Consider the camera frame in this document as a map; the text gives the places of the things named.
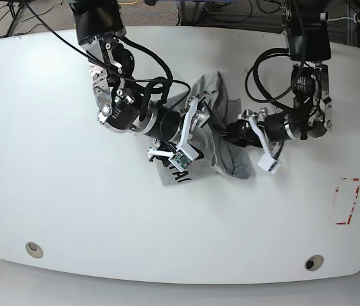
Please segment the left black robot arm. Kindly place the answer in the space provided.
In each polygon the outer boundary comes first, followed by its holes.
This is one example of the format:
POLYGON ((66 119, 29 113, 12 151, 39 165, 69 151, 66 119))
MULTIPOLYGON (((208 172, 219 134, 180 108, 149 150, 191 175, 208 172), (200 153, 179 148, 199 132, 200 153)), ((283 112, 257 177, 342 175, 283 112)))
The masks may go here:
POLYGON ((274 174, 279 157, 288 140, 319 138, 332 128, 332 100, 329 96, 328 66, 331 58, 328 37, 328 1, 281 1, 285 48, 264 51, 247 73, 253 79, 262 99, 247 96, 256 103, 271 104, 280 112, 270 114, 267 108, 258 112, 244 111, 227 126, 225 141, 239 147, 263 150, 258 165, 274 174), (273 97, 261 83, 259 66, 273 57, 286 56, 295 64, 290 86, 273 97))

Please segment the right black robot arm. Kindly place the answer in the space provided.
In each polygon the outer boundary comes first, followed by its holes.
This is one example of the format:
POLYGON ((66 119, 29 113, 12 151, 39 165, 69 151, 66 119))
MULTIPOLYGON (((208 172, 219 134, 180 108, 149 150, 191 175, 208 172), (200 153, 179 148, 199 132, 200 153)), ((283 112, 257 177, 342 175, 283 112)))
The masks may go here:
POLYGON ((203 127, 211 113, 211 95, 188 92, 166 106, 175 83, 168 65, 151 50, 126 38, 117 1, 70 1, 78 44, 90 62, 98 121, 116 133, 131 131, 152 139, 149 161, 185 171, 203 152, 191 142, 194 128, 203 127), (153 58, 165 72, 150 80, 133 77, 134 57, 129 45, 153 58))

